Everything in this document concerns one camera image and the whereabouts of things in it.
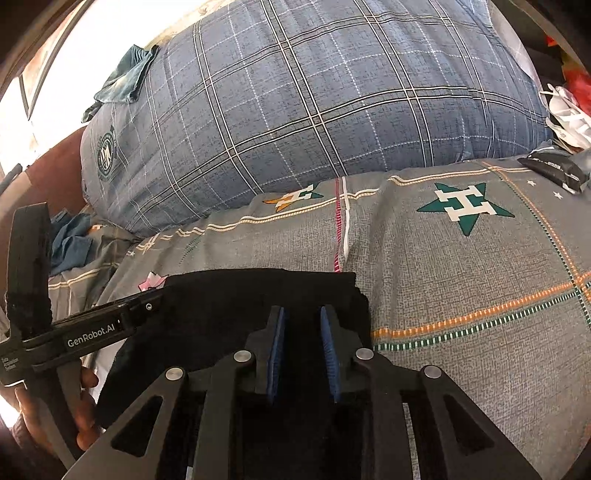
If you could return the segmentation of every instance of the blue plaid blanket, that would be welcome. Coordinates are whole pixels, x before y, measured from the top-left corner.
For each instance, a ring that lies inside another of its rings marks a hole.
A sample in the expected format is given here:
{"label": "blue plaid blanket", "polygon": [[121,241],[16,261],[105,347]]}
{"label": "blue plaid blanket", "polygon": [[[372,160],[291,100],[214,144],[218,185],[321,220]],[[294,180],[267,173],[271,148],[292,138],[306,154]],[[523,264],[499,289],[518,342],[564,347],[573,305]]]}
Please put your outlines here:
{"label": "blue plaid blanket", "polygon": [[244,0],[161,46],[86,129],[83,190],[141,236],[338,176],[551,138],[485,0]]}

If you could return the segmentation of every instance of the green star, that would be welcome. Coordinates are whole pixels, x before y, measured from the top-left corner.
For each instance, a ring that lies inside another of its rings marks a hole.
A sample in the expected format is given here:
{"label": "green star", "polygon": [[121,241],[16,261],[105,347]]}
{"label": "green star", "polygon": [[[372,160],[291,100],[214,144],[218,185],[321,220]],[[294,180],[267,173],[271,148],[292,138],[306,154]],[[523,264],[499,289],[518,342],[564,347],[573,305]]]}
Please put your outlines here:
{"label": "green star", "polygon": [[458,222],[465,236],[472,233],[481,213],[515,218],[511,212],[486,199],[486,183],[457,189],[443,183],[436,183],[437,200],[417,209],[418,212],[446,213],[450,220]]}

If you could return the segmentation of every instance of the silver screw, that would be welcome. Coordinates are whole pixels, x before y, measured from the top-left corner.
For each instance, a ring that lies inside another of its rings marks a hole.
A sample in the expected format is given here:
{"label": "silver screw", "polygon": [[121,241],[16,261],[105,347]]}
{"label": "silver screw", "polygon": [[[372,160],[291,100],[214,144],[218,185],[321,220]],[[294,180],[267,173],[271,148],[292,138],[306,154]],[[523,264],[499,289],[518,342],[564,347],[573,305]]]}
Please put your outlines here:
{"label": "silver screw", "polygon": [[183,375],[184,373],[179,367],[172,367],[166,370],[166,378],[172,381],[179,380],[183,377]]}
{"label": "silver screw", "polygon": [[359,358],[359,360],[371,360],[374,357],[374,352],[369,348],[360,348],[355,352],[355,356]]}
{"label": "silver screw", "polygon": [[425,367],[425,375],[429,378],[439,378],[441,376],[441,369],[435,365],[427,365]]}
{"label": "silver screw", "polygon": [[251,358],[252,353],[250,353],[248,350],[238,350],[234,354],[234,360],[240,363],[248,362]]}

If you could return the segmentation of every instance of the black garment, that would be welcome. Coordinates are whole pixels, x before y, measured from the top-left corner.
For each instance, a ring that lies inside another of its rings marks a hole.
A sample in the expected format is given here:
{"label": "black garment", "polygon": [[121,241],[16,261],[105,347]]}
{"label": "black garment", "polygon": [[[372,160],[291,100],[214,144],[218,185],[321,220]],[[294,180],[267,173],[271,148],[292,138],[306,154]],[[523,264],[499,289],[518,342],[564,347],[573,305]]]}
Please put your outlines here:
{"label": "black garment", "polygon": [[[326,478],[335,445],[359,450],[360,415],[336,408],[330,396],[319,321],[320,308],[331,304],[341,326],[371,347],[368,301],[354,274],[204,271],[170,277],[163,293],[160,319],[128,339],[115,358],[97,406],[100,425],[112,424],[167,368],[211,367],[242,349],[279,305],[289,315],[279,392],[272,408],[243,414],[245,477]],[[345,455],[341,478],[354,478],[358,460]]]}

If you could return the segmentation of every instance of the pink star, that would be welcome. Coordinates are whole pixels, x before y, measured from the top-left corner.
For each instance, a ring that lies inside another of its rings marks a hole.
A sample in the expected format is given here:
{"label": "pink star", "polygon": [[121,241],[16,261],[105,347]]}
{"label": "pink star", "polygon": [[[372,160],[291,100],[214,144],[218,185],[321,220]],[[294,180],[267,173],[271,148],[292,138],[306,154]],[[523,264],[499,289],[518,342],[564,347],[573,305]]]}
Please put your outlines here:
{"label": "pink star", "polygon": [[146,291],[151,288],[158,288],[160,285],[164,285],[164,282],[168,278],[168,275],[161,277],[160,275],[150,272],[148,278],[143,283],[138,285],[140,291]]}

